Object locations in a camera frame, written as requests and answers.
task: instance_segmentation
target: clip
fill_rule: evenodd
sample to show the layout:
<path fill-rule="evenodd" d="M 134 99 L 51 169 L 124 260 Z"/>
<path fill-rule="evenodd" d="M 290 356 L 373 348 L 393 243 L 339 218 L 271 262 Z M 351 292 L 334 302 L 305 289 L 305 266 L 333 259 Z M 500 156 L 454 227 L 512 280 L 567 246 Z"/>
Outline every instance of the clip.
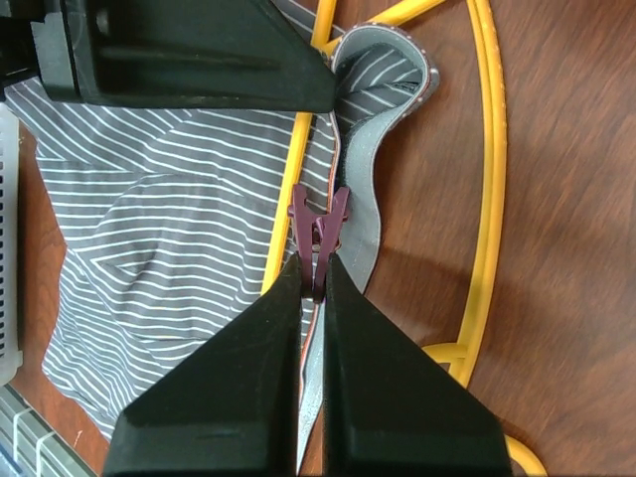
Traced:
<path fill-rule="evenodd" d="M 341 187 L 331 201 L 331 212 L 318 215 L 307 207 L 307 188 L 296 184 L 291 193 L 289 217 L 300 255 L 303 296 L 320 303 L 325 296 L 329 255 L 339 245 L 342 224 L 347 221 L 349 188 Z M 319 245 L 316 272 L 313 270 L 314 245 Z"/>

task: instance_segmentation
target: white plastic object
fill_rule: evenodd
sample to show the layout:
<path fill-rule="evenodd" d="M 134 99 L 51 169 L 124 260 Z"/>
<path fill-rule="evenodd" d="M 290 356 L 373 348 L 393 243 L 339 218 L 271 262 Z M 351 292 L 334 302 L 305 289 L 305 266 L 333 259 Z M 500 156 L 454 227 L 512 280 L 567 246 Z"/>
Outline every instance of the white plastic object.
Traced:
<path fill-rule="evenodd" d="M 18 349 L 19 121 L 0 104 L 0 386 L 22 366 Z"/>

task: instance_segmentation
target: wooden surface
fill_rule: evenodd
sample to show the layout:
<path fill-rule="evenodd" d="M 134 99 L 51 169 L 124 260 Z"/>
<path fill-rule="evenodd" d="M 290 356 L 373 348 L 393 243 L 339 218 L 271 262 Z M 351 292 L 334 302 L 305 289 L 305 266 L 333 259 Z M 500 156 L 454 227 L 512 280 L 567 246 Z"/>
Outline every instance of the wooden surface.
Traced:
<path fill-rule="evenodd" d="M 315 0 L 306 0 L 315 6 Z M 350 27 L 395 2 L 341 0 Z M 471 392 L 554 475 L 636 473 L 636 2 L 492 0 L 509 170 L 498 279 Z M 456 337 L 479 219 L 480 88 L 463 1 L 407 29 L 441 87 L 378 162 L 384 236 L 369 297 L 417 343 Z M 18 389 L 99 469 L 105 444 L 39 372 L 64 245 L 22 170 L 25 367 Z M 306 460 L 319 472 L 320 429 Z"/>

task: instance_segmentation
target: folded fabric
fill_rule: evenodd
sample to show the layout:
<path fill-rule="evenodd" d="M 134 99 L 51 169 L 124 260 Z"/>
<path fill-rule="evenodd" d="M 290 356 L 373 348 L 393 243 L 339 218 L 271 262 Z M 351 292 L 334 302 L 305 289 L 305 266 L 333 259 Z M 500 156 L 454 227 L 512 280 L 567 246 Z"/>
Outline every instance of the folded fabric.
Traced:
<path fill-rule="evenodd" d="M 308 39 L 311 12 L 275 3 Z M 389 27 L 361 27 L 339 51 L 337 109 L 314 116 L 300 182 L 323 211 L 336 182 L 353 186 L 341 253 L 364 288 L 380 240 L 377 147 L 437 76 Z M 53 103 L 35 79 L 7 103 L 38 139 L 68 245 L 43 369 L 109 438 L 129 402 L 257 298 L 294 114 Z"/>

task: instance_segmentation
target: yellow hanger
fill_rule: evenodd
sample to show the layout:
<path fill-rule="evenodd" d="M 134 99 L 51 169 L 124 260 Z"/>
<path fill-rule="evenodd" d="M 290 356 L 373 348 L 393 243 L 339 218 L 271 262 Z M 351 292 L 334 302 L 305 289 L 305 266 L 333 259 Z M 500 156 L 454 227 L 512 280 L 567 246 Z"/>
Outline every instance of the yellow hanger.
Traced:
<path fill-rule="evenodd" d="M 439 5 L 444 0 L 402 0 L 370 22 L 398 26 Z M 484 177 L 481 217 L 473 273 L 459 336 L 455 343 L 424 347 L 437 363 L 449 363 L 449 374 L 468 387 L 481 348 L 495 284 L 504 214 L 506 187 L 507 124 L 503 68 L 497 32 L 488 0 L 466 0 L 479 63 L 484 114 Z M 320 0 L 312 46 L 331 55 L 340 39 L 329 43 L 336 0 Z M 292 132 L 280 190 L 274 229 L 261 292 L 266 292 L 280 271 L 287 241 L 291 188 L 298 182 L 309 137 L 312 115 L 298 113 Z M 506 436 L 510 456 L 528 475 L 548 475 L 539 458 L 518 440 Z"/>

